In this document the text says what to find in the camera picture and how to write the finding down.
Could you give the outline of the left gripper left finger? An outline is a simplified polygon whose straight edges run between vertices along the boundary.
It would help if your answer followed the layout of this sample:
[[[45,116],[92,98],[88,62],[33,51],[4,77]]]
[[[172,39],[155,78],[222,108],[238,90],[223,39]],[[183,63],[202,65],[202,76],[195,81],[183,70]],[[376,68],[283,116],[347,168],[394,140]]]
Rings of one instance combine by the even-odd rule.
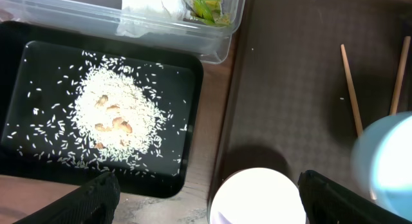
[[[103,173],[17,224],[111,224],[120,201],[113,173]]]

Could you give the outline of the white pink-rimmed bowl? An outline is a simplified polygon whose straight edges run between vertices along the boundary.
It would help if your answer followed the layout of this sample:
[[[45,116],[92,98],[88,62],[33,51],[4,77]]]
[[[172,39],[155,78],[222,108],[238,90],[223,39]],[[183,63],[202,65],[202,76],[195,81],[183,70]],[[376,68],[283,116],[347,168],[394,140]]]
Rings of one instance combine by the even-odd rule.
[[[273,169],[238,171],[220,186],[211,203],[210,224],[305,224],[297,186]]]

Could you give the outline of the light blue bowl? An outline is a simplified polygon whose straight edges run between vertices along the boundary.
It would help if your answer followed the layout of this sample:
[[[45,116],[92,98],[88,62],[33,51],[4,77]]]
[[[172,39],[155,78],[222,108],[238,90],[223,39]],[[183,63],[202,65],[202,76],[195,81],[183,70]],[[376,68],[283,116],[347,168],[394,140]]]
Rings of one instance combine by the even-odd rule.
[[[411,221],[411,112],[369,125],[354,144],[351,168],[378,206]]]

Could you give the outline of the yellow snack wrapper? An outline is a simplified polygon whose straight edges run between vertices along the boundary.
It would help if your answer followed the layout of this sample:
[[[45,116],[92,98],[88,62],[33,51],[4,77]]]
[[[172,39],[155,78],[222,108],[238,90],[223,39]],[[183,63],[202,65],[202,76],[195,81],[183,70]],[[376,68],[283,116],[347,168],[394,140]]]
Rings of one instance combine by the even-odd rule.
[[[223,0],[183,0],[188,11],[188,19],[207,26],[226,27],[231,25],[231,15],[222,8]]]

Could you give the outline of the rice food scraps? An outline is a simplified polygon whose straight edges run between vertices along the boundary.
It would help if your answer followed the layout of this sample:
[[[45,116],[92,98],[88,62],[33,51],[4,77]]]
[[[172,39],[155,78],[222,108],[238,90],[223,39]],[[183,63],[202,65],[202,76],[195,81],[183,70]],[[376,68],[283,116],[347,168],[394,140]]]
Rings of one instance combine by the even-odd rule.
[[[126,175],[178,176],[190,84],[168,92],[161,74],[182,69],[70,50],[28,50],[1,143],[19,159]]]

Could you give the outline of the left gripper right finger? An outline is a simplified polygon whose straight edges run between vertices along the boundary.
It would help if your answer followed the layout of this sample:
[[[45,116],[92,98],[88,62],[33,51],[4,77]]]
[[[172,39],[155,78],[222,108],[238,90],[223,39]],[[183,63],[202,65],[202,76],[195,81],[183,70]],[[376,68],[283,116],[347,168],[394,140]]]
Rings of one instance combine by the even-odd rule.
[[[316,171],[301,173],[298,187],[310,224],[409,224]]]

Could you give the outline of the white napkin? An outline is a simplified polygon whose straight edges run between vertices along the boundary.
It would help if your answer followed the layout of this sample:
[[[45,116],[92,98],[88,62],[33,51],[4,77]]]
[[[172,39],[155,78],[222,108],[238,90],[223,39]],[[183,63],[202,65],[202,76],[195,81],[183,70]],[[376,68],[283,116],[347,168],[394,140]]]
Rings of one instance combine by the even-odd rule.
[[[186,14],[183,0],[122,0],[122,15],[141,15],[173,23],[182,21]],[[171,29],[121,17],[116,35],[139,38],[149,33],[167,34],[171,33]]]

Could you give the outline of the wooden chopstick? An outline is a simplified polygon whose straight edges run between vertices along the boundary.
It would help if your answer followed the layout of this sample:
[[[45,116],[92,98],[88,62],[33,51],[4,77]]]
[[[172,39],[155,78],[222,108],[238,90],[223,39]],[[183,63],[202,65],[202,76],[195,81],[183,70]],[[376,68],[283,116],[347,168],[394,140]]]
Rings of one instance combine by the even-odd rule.
[[[393,96],[391,100],[391,107],[389,110],[389,115],[395,115],[397,113],[410,42],[411,42],[411,37],[406,36],[404,38],[403,45],[402,45],[402,51],[400,54],[400,60],[399,60],[398,70],[397,70],[397,77],[395,81],[395,87],[393,90]]]
[[[344,73],[346,77],[346,83],[348,87],[348,93],[350,96],[350,102],[351,102],[351,109],[353,113],[353,118],[355,122],[355,128],[357,132],[357,136],[361,136],[363,134],[363,126],[362,126],[362,120],[361,120],[361,115],[359,111],[359,105],[357,102],[357,96],[355,92],[355,87],[353,84],[353,79],[351,76],[351,71],[350,71],[350,65],[348,62],[348,57],[346,53],[346,48],[343,44],[340,45],[341,48],[341,55],[342,55],[342,61],[344,65]]]

